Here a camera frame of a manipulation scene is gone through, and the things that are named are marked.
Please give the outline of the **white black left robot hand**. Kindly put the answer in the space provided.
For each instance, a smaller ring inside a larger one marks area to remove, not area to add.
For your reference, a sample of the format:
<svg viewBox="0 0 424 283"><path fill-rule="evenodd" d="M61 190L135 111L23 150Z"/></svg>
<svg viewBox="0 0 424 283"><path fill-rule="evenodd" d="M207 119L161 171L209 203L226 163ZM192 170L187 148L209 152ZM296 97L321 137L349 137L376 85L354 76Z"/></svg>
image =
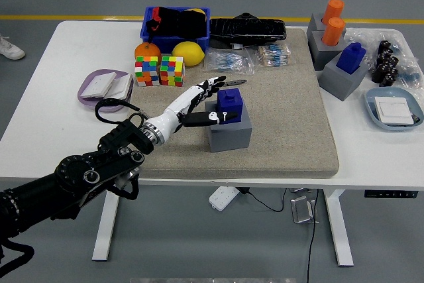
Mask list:
<svg viewBox="0 0 424 283"><path fill-rule="evenodd" d="M167 106L163 114L147 119L142 125L142 132L154 145L162 145L182 126L205 127L234 119L238 116L237 112L193 112L200 102L217 93L225 85L225 79L225 76L209 78L191 86Z"/></svg>

